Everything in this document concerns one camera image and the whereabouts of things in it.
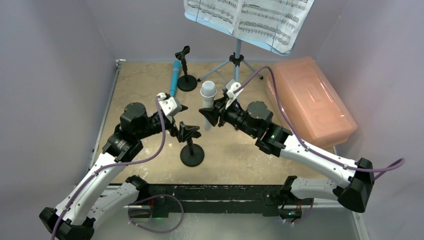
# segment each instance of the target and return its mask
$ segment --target speckled countertop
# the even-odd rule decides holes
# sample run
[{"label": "speckled countertop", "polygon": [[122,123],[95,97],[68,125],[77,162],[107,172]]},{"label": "speckled countertop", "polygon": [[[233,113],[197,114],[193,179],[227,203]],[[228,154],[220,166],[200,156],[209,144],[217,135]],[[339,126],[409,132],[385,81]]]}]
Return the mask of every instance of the speckled countertop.
[{"label": "speckled countertop", "polygon": [[[201,77],[219,63],[191,63],[188,73],[196,78]],[[100,149],[105,145],[108,137],[119,123],[120,115],[126,105],[133,102],[143,103],[150,116],[156,112],[155,96],[160,92],[169,92],[173,63],[152,62],[125,62],[119,74],[116,88],[104,130],[100,139]],[[252,64],[254,68],[264,66],[264,63]],[[230,80],[233,76],[233,65],[228,64],[220,72]],[[244,81],[252,72],[245,66],[240,67],[240,82]],[[217,89],[221,89],[225,81],[216,73],[206,80],[213,81]],[[239,101],[242,107],[250,102],[263,101],[268,108],[275,112],[265,92],[265,80],[253,79],[243,90]],[[180,151],[185,143],[166,135],[165,147],[153,160],[127,166],[112,182],[123,183],[132,175],[139,175],[149,183],[173,184],[282,184],[287,176],[297,175],[304,178],[322,178],[319,173],[310,168],[288,159],[277,158],[261,152],[252,139],[241,131],[236,131],[231,125],[213,127],[210,131],[203,130],[203,116],[199,113],[202,108],[200,87],[191,92],[177,91],[179,102],[188,107],[188,110],[175,116],[177,124],[184,121],[186,125],[200,126],[202,137],[194,139],[195,144],[203,147],[205,158],[202,164],[196,167],[187,167],[180,160]],[[274,117],[275,123],[281,124]],[[161,134],[143,139],[144,149],[135,157],[139,161],[154,154],[160,146]]]}]

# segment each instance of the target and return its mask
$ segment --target gray wall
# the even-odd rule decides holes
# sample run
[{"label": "gray wall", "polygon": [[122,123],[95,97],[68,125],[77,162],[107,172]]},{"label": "gray wall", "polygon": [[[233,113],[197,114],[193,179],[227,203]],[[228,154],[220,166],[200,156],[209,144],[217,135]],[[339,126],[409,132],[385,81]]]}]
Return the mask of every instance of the gray wall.
[{"label": "gray wall", "polygon": [[[347,0],[316,0],[294,52],[281,57],[244,43],[250,61],[316,57]],[[190,45],[188,61],[224,61],[236,50],[236,39],[186,19],[183,0],[87,0],[114,56],[130,61],[173,61]]]},{"label": "gray wall", "polygon": [[84,0],[0,1],[0,239],[50,239],[38,219],[87,170],[114,58]]},{"label": "gray wall", "polygon": [[349,0],[316,61],[358,123],[338,153],[382,168],[365,213],[372,240],[422,239],[424,3]]}]

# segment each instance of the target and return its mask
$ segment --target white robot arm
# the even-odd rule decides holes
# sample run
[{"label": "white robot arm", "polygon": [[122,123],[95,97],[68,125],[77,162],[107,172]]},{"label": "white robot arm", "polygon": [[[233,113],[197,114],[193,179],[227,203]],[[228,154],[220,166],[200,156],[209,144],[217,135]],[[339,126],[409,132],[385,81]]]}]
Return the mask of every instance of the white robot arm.
[{"label": "white robot arm", "polygon": [[105,197],[101,197],[101,194],[124,170],[127,166],[125,163],[131,162],[143,149],[141,139],[162,132],[159,114],[164,116],[165,129],[181,142],[182,129],[178,130],[176,127],[174,116],[187,107],[168,94],[159,93],[157,97],[162,111],[150,117],[143,104],[129,104],[120,116],[120,124],[116,126],[114,134],[107,140],[94,166],[81,182],[56,207],[46,207],[40,213],[39,217],[49,232],[53,231],[59,216],[62,216],[56,233],[58,239],[90,239],[104,220],[138,199],[143,187],[141,178],[138,181],[125,182]]},{"label": "white robot arm", "polygon": [[[299,142],[290,130],[272,122],[273,113],[265,103],[254,101],[243,110],[237,101],[237,96],[243,89],[234,93],[239,88],[242,88],[240,83],[230,81],[222,89],[224,96],[216,99],[213,107],[202,108],[199,112],[212,126],[222,127],[229,123],[257,139],[255,145],[264,153],[296,161],[328,178],[304,179],[290,176],[290,180],[285,183],[285,190],[290,191],[294,197],[337,200],[352,211],[365,211],[374,185],[374,175],[354,169],[372,169],[373,165],[369,160],[361,158],[355,161],[339,157],[308,142]],[[325,157],[337,160],[340,164]]]}]

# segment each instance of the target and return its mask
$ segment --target storage box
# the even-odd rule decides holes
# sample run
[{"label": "storage box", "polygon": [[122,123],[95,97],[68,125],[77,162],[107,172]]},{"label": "storage box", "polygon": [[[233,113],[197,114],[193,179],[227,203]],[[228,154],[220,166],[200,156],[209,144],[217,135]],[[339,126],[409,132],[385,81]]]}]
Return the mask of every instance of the storage box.
[{"label": "storage box", "polygon": [[[358,128],[340,97],[311,57],[277,63],[272,68],[281,105],[305,141],[328,148],[344,143]],[[271,75],[266,93],[274,116],[284,118],[277,105]]]}]

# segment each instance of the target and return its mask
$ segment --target sheet music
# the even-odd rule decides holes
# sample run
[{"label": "sheet music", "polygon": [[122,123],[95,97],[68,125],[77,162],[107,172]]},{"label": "sheet music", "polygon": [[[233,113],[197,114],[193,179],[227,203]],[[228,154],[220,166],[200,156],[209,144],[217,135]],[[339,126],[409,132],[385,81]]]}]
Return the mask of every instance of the sheet music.
[{"label": "sheet music", "polygon": [[220,25],[232,33],[237,19],[238,1],[184,0],[184,8],[188,14]]},{"label": "sheet music", "polygon": [[285,53],[292,49],[313,3],[314,0],[184,0],[184,7],[187,13],[226,28],[234,37],[264,42]]},{"label": "sheet music", "polygon": [[243,0],[233,36],[290,51],[314,0]]}]

